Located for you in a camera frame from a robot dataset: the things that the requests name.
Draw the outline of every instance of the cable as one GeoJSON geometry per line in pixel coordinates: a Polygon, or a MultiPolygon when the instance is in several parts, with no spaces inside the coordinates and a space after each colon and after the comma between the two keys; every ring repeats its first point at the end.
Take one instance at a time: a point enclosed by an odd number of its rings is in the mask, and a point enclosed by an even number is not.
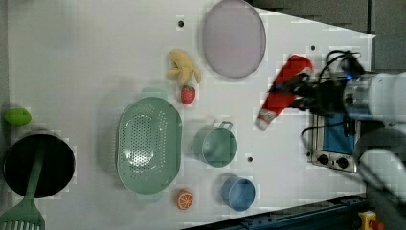
{"type": "Polygon", "coordinates": [[[328,125],[325,125],[325,126],[311,126],[311,127],[305,128],[301,132],[301,139],[302,139],[302,142],[303,142],[304,146],[307,148],[307,151],[311,151],[311,150],[308,147],[308,142],[304,138],[305,133],[307,133],[308,131],[313,130],[313,129],[323,128],[323,127],[338,127],[338,126],[343,125],[343,124],[344,124],[344,122],[340,122],[340,123],[328,124],[328,125]]]}

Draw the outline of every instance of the blue cup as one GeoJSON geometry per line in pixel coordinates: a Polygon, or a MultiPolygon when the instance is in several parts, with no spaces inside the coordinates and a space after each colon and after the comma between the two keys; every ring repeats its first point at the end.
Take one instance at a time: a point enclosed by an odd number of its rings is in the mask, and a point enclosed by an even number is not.
{"type": "Polygon", "coordinates": [[[243,212],[254,202],[255,186],[248,179],[232,176],[224,183],[222,196],[230,208],[237,212],[243,212]]]}

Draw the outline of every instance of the orange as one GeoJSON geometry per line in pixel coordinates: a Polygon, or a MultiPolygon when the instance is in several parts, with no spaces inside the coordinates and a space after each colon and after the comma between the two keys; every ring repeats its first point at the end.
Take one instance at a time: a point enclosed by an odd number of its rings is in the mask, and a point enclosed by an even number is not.
{"type": "Polygon", "coordinates": [[[176,204],[179,209],[186,210],[193,204],[193,194],[187,190],[181,190],[176,196],[176,204]]]}

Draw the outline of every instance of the green strainer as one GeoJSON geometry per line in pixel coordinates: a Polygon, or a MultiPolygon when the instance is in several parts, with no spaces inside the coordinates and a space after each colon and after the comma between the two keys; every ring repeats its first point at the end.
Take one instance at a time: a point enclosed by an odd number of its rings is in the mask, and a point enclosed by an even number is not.
{"type": "Polygon", "coordinates": [[[150,91],[143,90],[143,98],[125,110],[118,130],[120,179],[127,188],[141,195],[167,188],[176,177],[181,161],[179,113],[162,96],[151,97],[150,91]]]}

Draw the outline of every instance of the teal mug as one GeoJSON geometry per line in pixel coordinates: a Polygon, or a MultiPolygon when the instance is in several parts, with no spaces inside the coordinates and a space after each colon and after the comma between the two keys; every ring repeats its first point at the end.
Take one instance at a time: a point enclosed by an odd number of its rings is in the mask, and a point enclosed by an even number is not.
{"type": "Polygon", "coordinates": [[[232,127],[233,123],[222,122],[219,127],[207,126],[201,129],[194,137],[194,153],[199,155],[203,162],[216,168],[230,164],[237,151],[232,127]]]}

